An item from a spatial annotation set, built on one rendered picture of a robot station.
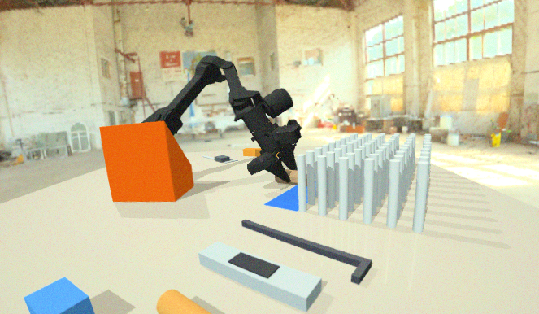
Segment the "wooden-handled tool with grey metal shaft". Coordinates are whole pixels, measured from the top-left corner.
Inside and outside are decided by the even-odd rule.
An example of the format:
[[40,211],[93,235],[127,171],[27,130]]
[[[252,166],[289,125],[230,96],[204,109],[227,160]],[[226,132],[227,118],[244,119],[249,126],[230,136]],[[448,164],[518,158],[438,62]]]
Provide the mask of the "wooden-handled tool with grey metal shaft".
[[[298,185],[298,171],[297,170],[288,170],[288,169],[285,169],[285,171],[289,175],[289,178],[290,178],[291,182],[287,183],[287,182],[281,180],[277,176],[275,176],[275,181],[277,183],[282,183],[282,184]],[[306,187],[307,187],[307,172],[306,172]]]

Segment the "blue cube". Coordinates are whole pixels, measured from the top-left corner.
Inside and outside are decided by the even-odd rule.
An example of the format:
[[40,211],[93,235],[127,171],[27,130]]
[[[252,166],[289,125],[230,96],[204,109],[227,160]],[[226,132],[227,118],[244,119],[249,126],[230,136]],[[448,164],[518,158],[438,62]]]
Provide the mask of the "blue cube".
[[30,314],[95,314],[89,296],[66,277],[24,297]]

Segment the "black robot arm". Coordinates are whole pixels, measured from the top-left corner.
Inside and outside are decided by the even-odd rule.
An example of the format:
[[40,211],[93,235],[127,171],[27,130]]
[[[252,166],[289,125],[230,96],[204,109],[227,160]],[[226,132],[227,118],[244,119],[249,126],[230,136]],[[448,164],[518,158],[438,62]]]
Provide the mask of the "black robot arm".
[[[222,75],[220,69],[224,70],[224,75]],[[241,85],[234,63],[217,56],[207,55],[201,58],[195,68],[194,77],[189,80],[189,83],[171,103],[166,107],[159,108],[142,123],[164,121],[172,132],[172,136],[177,135],[177,132],[183,126],[183,122],[180,120],[182,114],[189,108],[204,87],[224,80],[227,80],[230,88],[228,97],[235,113],[234,121],[242,119],[251,133],[270,121],[267,115],[274,119],[293,107],[293,99],[285,88],[275,89],[262,98],[259,91],[246,90]],[[302,126],[296,119],[290,119],[287,125],[285,124],[284,126],[279,127],[277,123],[274,126],[273,130],[272,127],[268,129],[270,142],[274,149],[279,144],[295,144],[302,137],[300,131]]]

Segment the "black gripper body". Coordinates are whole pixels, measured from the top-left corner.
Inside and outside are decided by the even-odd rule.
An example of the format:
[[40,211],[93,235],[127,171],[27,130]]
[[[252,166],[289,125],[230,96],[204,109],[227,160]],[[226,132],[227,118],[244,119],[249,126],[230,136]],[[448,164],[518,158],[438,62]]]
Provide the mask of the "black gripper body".
[[268,168],[271,164],[275,163],[278,160],[276,156],[278,152],[281,153],[282,151],[288,150],[292,146],[292,144],[290,143],[278,143],[279,146],[277,148],[274,149],[272,147],[268,135],[268,129],[272,127],[273,130],[275,127],[274,124],[269,121],[264,126],[252,133],[252,142],[256,140],[262,150],[259,152],[261,154],[260,156],[254,158],[247,164],[247,170],[249,171],[250,175],[254,175],[257,172],[261,172],[262,170]]

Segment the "orange rectangular bar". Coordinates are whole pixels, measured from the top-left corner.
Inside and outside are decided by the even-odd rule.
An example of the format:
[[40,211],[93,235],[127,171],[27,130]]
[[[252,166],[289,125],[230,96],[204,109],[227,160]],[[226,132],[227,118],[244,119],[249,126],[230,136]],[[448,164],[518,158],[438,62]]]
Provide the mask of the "orange rectangular bar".
[[243,149],[243,156],[260,156],[261,148],[245,148]]

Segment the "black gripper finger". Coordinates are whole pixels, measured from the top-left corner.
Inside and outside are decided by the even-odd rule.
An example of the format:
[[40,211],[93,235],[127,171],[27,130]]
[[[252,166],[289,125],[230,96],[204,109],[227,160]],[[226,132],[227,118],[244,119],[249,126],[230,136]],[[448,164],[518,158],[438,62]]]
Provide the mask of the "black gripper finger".
[[277,154],[279,158],[282,157],[282,162],[289,168],[289,170],[298,170],[293,153],[296,145],[297,143],[293,144],[288,150]]
[[275,163],[271,164],[268,168],[264,169],[275,176],[279,177],[281,180],[289,183],[291,182],[289,175],[285,171],[282,165],[282,157],[280,157]]

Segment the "orange-handled hammer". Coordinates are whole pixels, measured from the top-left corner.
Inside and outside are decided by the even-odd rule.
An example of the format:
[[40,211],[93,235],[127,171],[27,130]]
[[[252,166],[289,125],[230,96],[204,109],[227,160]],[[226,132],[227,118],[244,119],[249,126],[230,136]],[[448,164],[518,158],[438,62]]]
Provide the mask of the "orange-handled hammer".
[[212,314],[175,289],[160,296],[156,309],[159,314]]

